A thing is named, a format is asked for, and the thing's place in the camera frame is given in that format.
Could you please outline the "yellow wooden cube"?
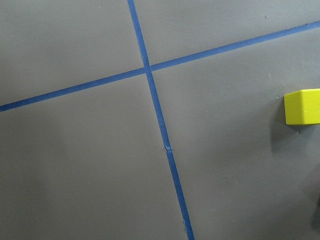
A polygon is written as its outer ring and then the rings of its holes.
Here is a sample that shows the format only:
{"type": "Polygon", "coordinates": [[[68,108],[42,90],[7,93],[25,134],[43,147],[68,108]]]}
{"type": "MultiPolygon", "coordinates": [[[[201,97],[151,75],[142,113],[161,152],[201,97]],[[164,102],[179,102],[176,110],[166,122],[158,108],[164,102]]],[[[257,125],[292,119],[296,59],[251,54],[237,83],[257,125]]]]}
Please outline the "yellow wooden cube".
{"type": "Polygon", "coordinates": [[[320,123],[320,89],[301,89],[284,95],[287,125],[318,125],[320,123]]]}

